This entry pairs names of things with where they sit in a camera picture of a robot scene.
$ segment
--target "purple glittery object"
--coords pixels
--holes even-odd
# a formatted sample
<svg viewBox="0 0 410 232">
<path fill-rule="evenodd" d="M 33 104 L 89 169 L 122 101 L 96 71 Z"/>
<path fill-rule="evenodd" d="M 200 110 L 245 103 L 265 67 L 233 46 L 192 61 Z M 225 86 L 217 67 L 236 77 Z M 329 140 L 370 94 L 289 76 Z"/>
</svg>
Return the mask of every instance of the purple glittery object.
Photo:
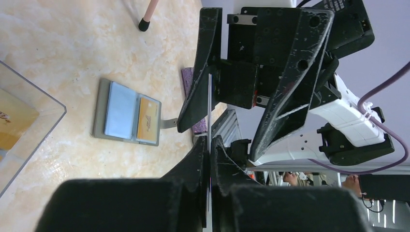
<svg viewBox="0 0 410 232">
<path fill-rule="evenodd" d="M 192 85 L 192 77 L 193 77 L 193 68 L 184 68 L 182 69 L 182 81 L 184 82 L 185 87 L 185 95 L 188 95 Z M 201 121 L 193 125 L 192 132 L 195 134 L 202 134 L 206 132 L 206 121 L 203 118 Z"/>
</svg>

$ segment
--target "marble table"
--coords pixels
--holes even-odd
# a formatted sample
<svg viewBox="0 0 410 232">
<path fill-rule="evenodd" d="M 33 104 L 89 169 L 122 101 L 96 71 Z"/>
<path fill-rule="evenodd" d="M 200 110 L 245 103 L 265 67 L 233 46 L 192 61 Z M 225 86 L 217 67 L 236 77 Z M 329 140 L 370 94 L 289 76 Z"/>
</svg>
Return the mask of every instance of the marble table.
<svg viewBox="0 0 410 232">
<path fill-rule="evenodd" d="M 67 114 L 0 198 L 0 231 L 32 231 L 65 180 L 160 177 L 191 149 L 191 133 L 176 128 L 161 131 L 159 147 L 90 136 L 101 77 L 161 101 L 163 119 L 178 117 L 185 96 L 180 70 L 194 65 L 202 5 L 160 1 L 142 33 L 138 20 L 148 4 L 2 1 L 0 59 L 63 103 Z M 225 108 L 218 105 L 213 120 Z"/>
</svg>

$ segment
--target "white robotic arm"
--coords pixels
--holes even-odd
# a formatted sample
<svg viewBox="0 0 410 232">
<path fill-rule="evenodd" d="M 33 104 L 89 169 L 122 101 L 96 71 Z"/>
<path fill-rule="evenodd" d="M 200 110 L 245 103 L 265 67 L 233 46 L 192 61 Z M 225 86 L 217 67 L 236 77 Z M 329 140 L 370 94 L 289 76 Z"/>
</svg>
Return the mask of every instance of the white robotic arm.
<svg viewBox="0 0 410 232">
<path fill-rule="evenodd" d="M 372 103 L 367 102 L 365 104 L 367 114 L 361 114 L 357 108 L 359 98 L 346 87 L 337 74 L 334 78 L 341 99 L 311 109 L 309 112 L 326 119 L 334 129 L 343 133 L 355 147 L 383 143 L 385 141 L 383 130 L 368 120 L 369 116 L 373 116 L 381 121 L 377 112 L 371 109 Z M 252 163 L 258 166 L 280 160 L 328 160 L 325 152 L 320 150 L 320 147 L 326 145 L 324 144 L 326 142 L 322 134 L 316 130 L 287 137 L 272 144 L 264 155 Z"/>
</svg>

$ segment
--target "screw hole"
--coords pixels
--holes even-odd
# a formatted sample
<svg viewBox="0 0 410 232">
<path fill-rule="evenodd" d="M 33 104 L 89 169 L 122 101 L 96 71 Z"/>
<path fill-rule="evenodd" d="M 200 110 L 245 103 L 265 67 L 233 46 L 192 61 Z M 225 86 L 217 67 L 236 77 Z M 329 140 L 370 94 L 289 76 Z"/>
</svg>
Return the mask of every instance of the screw hole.
<svg viewBox="0 0 410 232">
<path fill-rule="evenodd" d="M 297 63 L 297 68 L 300 71 L 304 71 L 304 70 L 308 69 L 308 66 L 309 66 L 308 62 L 304 59 Z"/>
<path fill-rule="evenodd" d="M 315 27 L 319 26 L 319 24 L 320 24 L 320 18 L 319 17 L 314 16 L 314 17 L 310 18 L 309 25 L 311 27 L 315 28 Z"/>
</svg>

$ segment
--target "yellow package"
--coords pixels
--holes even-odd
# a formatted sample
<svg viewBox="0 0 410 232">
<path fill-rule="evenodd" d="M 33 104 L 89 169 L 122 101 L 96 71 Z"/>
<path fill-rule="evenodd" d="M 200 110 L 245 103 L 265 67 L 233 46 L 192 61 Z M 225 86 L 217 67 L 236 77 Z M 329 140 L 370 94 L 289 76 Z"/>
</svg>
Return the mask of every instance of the yellow package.
<svg viewBox="0 0 410 232">
<path fill-rule="evenodd" d="M 12 149 L 38 115 L 35 109 L 0 89 L 0 149 Z"/>
</svg>

